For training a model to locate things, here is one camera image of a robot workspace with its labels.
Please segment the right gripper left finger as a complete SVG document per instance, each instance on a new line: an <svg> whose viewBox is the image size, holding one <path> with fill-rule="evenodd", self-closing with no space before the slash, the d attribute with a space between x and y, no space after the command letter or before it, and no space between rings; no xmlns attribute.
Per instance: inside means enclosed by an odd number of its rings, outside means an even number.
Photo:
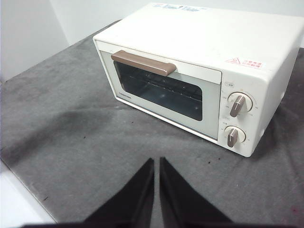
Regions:
<svg viewBox="0 0 304 228"><path fill-rule="evenodd" d="M150 223L154 200L154 160L149 158L126 185L86 223Z"/></svg>

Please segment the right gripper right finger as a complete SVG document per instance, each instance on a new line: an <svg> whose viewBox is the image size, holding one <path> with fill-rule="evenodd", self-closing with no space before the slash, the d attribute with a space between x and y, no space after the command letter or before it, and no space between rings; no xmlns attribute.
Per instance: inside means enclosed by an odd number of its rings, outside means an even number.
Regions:
<svg viewBox="0 0 304 228"><path fill-rule="evenodd" d="M196 192L165 157L160 158L160 199L164 223L231 223Z"/></svg>

